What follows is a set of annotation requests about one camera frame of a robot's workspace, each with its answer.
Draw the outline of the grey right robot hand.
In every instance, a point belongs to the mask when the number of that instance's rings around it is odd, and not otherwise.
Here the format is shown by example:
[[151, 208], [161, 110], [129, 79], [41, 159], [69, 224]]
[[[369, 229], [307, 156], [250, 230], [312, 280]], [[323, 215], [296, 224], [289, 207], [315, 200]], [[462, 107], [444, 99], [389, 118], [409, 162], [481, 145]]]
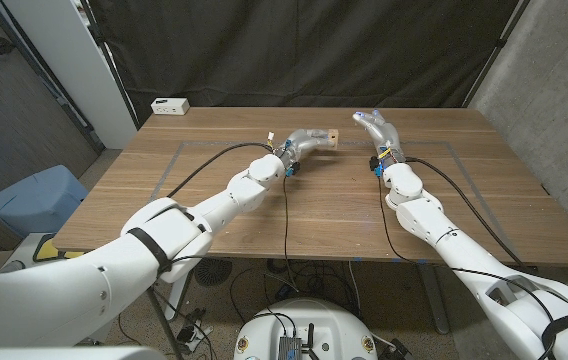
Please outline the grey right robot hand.
[[371, 136], [379, 166], [385, 169], [406, 161], [397, 129], [386, 121], [379, 110], [374, 109], [371, 113], [355, 112], [353, 119]]

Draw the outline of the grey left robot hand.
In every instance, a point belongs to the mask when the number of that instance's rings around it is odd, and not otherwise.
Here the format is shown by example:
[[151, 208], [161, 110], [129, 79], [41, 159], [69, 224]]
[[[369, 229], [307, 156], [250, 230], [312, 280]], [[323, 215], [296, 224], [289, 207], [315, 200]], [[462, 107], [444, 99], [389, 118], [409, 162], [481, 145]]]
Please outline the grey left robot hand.
[[334, 146], [335, 142], [330, 138], [327, 130], [298, 129], [275, 150], [275, 155], [282, 161], [285, 168], [289, 168], [316, 148]]

